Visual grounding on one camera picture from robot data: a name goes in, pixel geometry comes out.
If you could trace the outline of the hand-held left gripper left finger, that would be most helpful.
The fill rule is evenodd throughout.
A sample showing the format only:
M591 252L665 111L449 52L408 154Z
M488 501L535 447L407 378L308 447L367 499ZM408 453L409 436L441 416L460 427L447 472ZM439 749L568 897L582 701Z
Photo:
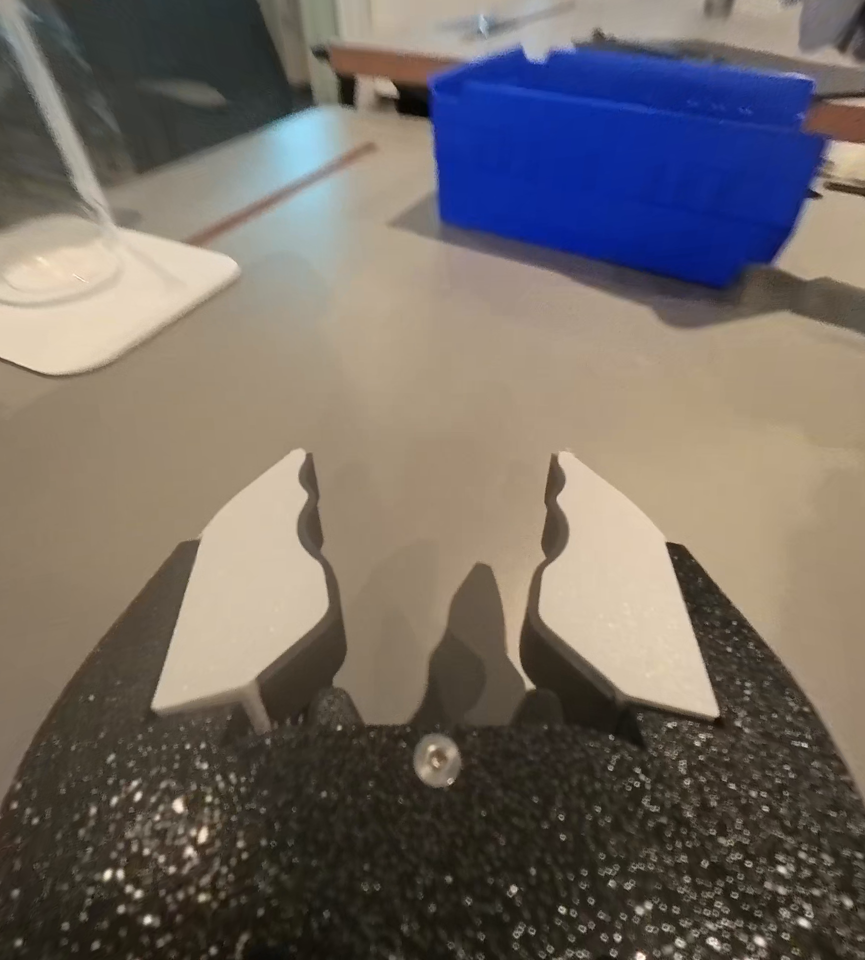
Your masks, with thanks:
M237 707L256 734L266 734L330 688L345 657L314 456L296 448L199 536L151 711Z

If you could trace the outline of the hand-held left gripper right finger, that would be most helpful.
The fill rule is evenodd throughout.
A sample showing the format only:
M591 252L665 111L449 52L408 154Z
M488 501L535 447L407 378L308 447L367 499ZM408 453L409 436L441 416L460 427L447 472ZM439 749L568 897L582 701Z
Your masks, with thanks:
M569 451L550 457L544 504L519 656L553 716L635 722L645 710L719 721L665 534Z

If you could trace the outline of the white poster stand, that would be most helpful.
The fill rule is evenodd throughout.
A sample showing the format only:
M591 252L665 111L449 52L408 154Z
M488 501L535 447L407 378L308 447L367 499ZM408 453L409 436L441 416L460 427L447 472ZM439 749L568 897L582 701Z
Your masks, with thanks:
M0 2L0 361L101 369L228 289L229 256L122 225L118 123L52 2Z

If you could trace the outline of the blue plastic bin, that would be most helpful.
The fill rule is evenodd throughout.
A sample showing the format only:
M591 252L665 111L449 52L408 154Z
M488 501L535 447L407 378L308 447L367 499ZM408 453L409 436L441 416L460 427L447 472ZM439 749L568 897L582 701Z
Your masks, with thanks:
M724 288L772 263L826 141L801 74L512 49L428 84L449 225Z

